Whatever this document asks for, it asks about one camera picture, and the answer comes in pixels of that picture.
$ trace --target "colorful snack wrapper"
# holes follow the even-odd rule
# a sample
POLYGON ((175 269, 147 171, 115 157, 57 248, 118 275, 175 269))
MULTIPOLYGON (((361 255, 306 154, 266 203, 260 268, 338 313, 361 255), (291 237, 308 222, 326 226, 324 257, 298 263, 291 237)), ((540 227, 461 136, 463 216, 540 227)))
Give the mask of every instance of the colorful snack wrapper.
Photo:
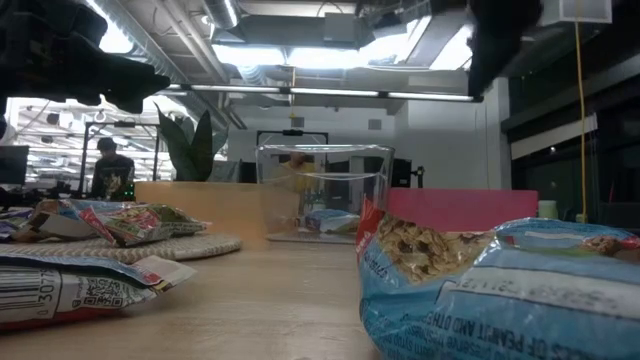
POLYGON ((206 224, 166 205, 86 200, 46 200, 38 204, 29 221, 11 238, 37 242, 103 237, 115 246, 134 246, 191 235, 206 224))
POLYGON ((360 217, 342 210, 323 209, 306 215, 304 221, 312 231, 347 234, 356 232, 360 217))
POLYGON ((87 208, 79 216, 100 236, 121 247, 192 235, 206 224, 166 205, 137 205, 113 212, 87 208))
POLYGON ((24 225, 33 210, 19 210, 0 214, 0 242, 24 225))
POLYGON ((385 359, 640 359, 639 252, 602 226, 452 235, 367 203, 360 317, 385 359))
POLYGON ((0 255, 0 331, 113 314, 194 273, 156 256, 128 266, 104 258, 0 255))

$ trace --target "light wood tabletop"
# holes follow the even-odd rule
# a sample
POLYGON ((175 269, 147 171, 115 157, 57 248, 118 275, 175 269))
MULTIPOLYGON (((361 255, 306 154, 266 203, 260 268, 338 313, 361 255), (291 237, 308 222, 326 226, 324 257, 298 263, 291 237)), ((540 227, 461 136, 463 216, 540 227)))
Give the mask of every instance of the light wood tabletop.
POLYGON ((269 243, 114 318, 0 336, 0 359, 378 359, 347 245, 269 243))

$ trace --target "plastic container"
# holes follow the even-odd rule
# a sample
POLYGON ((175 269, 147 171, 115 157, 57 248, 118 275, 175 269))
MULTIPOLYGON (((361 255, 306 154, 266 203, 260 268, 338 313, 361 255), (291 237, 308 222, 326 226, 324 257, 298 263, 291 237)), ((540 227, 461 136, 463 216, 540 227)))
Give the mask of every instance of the plastic container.
POLYGON ((538 201, 538 217, 545 219, 557 219, 558 207, 555 200, 538 201))
POLYGON ((393 154, 380 145, 260 146, 267 238, 355 244, 364 199, 386 209, 393 154))

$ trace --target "blue snack bag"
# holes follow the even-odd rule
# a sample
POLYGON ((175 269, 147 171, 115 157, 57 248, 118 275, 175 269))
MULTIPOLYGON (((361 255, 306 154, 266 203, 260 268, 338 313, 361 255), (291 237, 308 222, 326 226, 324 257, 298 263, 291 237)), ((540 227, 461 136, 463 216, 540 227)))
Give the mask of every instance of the blue snack bag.
POLYGON ((446 234, 368 203, 356 250, 360 317, 384 358, 640 359, 630 233, 524 219, 446 234))

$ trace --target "plastic wrapper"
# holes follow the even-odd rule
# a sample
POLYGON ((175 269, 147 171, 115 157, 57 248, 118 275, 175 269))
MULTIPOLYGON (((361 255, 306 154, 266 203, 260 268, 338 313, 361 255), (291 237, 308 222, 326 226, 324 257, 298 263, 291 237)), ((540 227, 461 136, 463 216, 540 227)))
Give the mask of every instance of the plastic wrapper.
POLYGON ((166 205, 137 205, 113 212, 87 208, 79 216, 100 236, 121 247, 192 235, 207 228, 206 224, 166 205))
POLYGON ((0 331, 113 314, 194 273, 156 256, 128 266, 104 258, 0 255, 0 331))
POLYGON ((3 241, 24 225, 33 210, 19 210, 0 214, 0 241, 3 241))
POLYGON ((67 241, 101 236, 115 246, 190 235, 206 229, 206 224, 166 205, 85 200, 46 200, 11 238, 36 242, 58 238, 67 241))
POLYGON ((355 233, 359 222, 360 216, 342 210, 315 210, 305 216, 305 227, 322 233, 355 233))
POLYGON ((98 237, 91 226, 84 222, 79 212, 115 211, 134 203, 88 200, 44 200, 38 203, 26 224, 11 235, 17 242, 38 242, 56 238, 65 241, 87 240, 98 237))
POLYGON ((638 239, 525 219, 438 233, 365 206, 360 316, 388 359, 640 359, 638 239))

